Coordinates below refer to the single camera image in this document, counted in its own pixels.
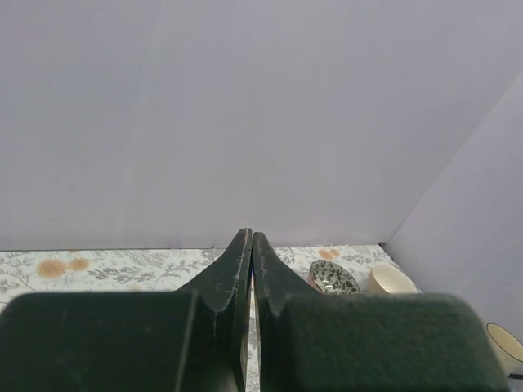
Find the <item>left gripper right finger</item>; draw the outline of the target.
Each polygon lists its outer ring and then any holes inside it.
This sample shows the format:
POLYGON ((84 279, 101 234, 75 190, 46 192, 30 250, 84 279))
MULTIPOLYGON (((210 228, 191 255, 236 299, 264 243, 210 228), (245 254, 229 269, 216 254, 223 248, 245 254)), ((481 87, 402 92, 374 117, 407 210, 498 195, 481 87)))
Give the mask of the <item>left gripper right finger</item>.
POLYGON ((263 391, 506 391, 481 321, 449 295, 319 293, 253 235, 263 391))

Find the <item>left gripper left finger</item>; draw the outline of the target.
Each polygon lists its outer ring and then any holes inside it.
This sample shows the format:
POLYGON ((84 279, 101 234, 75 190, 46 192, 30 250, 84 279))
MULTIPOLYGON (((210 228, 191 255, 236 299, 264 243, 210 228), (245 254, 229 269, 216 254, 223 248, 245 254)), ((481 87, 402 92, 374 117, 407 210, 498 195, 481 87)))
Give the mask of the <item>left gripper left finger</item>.
POLYGON ((37 292, 1 313, 4 391, 242 391, 253 232, 175 291, 37 292))

